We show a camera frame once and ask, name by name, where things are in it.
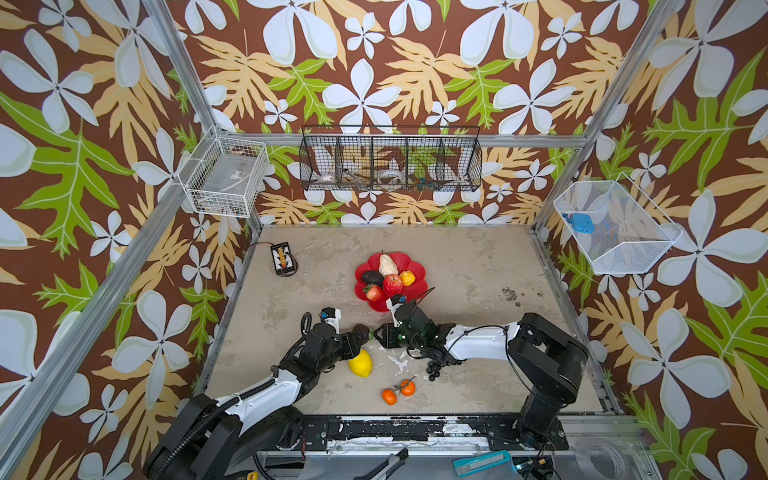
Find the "dark fake avocado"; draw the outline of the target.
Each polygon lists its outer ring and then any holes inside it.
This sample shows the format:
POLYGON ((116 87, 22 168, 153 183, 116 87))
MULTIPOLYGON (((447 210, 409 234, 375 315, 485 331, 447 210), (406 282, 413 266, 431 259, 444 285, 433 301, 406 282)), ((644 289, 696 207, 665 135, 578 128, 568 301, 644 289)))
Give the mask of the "dark fake avocado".
POLYGON ((382 287, 384 283, 384 275, 378 270, 367 270, 361 274, 361 281, 366 285, 376 285, 382 287))

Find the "red fake strawberry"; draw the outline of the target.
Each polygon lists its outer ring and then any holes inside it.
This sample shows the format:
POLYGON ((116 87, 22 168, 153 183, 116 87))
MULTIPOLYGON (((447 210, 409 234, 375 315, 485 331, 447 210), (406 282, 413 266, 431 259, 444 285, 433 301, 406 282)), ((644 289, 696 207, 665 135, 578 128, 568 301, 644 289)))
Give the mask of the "red fake strawberry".
POLYGON ((383 289, 377 284, 368 284, 363 288, 365 298, 369 302, 379 302, 385 299, 383 289))

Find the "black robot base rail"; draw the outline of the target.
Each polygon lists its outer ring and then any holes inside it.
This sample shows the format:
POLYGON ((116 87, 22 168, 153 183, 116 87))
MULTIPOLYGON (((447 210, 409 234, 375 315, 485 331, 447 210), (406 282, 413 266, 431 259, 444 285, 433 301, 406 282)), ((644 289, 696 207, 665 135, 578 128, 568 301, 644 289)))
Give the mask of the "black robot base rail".
POLYGON ((340 416, 305 415, 299 421, 300 444, 309 451, 320 451, 332 441, 363 438, 390 439, 395 442, 426 443, 433 439, 477 438, 492 450, 569 449, 563 426, 556 420, 541 436, 525 433, 516 413, 478 415, 380 415, 340 416))

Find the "cream fake garlic bulb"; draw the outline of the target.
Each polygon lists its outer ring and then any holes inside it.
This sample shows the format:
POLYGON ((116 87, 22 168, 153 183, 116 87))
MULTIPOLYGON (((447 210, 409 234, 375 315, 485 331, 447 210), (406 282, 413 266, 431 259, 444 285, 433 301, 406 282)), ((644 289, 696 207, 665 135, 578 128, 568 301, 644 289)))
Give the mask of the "cream fake garlic bulb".
POLYGON ((395 261, 388 254, 381 254, 379 257, 378 271, 385 277, 390 275, 399 275, 399 269, 395 261))

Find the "small orange-yellow fruit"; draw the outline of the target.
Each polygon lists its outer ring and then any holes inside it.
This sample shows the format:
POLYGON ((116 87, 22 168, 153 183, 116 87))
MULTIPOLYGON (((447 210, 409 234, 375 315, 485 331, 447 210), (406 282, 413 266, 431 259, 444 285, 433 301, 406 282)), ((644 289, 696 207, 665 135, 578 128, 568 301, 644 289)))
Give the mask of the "small orange-yellow fruit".
POLYGON ((408 286, 414 284, 415 281, 416 281, 415 274, 412 271, 410 271, 410 270, 402 271, 399 274, 399 277, 400 277, 400 280, 401 280, 401 282, 402 282, 404 287, 408 287, 408 286))

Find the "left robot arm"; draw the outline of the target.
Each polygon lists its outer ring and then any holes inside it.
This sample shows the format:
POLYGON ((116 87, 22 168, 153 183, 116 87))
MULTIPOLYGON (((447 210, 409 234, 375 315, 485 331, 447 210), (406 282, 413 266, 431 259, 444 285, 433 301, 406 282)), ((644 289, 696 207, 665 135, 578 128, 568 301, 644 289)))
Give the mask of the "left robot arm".
POLYGON ((148 479, 222 479, 240 437, 271 414, 293 405, 338 361, 351 360, 370 339, 357 325, 339 332, 333 322, 302 329, 302 335, 266 379, 222 399, 198 395, 184 406, 148 457, 148 479))

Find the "red fake pomegranate piece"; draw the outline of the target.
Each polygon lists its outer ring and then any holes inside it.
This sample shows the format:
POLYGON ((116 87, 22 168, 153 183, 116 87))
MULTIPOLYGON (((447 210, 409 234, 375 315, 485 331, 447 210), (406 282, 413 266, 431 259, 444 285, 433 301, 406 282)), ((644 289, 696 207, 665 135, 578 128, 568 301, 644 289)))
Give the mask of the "red fake pomegranate piece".
POLYGON ((397 274, 389 274, 386 275, 383 279, 382 288, 384 291, 384 294, 391 298, 396 295, 401 295, 404 284, 402 281, 402 278, 397 274))

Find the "yellow fake lemon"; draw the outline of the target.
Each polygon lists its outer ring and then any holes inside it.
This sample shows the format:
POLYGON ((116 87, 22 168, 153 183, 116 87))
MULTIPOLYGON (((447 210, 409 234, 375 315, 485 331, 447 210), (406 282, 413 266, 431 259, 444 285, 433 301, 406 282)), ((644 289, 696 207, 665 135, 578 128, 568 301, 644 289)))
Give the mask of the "yellow fake lemon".
POLYGON ((374 369, 373 360, 367 350, 361 348, 360 352, 347 361, 350 371, 361 378, 367 378, 374 369))

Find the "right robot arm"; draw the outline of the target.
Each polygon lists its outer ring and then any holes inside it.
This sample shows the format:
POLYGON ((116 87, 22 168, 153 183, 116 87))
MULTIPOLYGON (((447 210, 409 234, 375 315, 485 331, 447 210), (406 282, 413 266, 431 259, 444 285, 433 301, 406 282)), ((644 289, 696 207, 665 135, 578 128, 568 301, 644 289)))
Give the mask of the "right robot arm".
POLYGON ((510 366, 528 395, 506 442, 540 450, 556 448, 556 421, 561 410, 577 400, 589 359, 588 349, 573 336, 537 313, 503 325, 437 324, 417 300, 399 297, 387 302, 392 321, 373 331, 385 349, 416 351, 427 359, 432 380, 442 368, 467 360, 498 360, 510 366))

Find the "dark purple passion fruit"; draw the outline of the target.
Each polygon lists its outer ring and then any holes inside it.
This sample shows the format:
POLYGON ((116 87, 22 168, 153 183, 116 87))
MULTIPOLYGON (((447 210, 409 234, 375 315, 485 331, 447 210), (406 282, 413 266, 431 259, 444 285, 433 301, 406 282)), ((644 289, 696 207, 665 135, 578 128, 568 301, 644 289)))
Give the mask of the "dark purple passion fruit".
POLYGON ((358 346, 365 345, 370 341, 370 328, 363 324, 357 324, 352 329, 352 336, 358 346))

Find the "black fake grape bunch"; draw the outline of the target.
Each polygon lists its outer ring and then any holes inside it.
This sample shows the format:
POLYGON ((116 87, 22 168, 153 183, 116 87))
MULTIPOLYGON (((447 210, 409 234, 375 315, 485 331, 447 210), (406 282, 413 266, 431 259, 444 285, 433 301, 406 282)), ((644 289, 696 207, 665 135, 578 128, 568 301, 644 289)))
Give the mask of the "black fake grape bunch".
POLYGON ((428 362, 426 373, 427 378, 430 382, 434 382, 436 379, 438 379, 441 376, 441 371, 443 368, 449 367, 449 366, 459 366, 463 363, 462 360, 458 360, 451 356, 450 354, 446 354, 441 359, 431 359, 428 362))

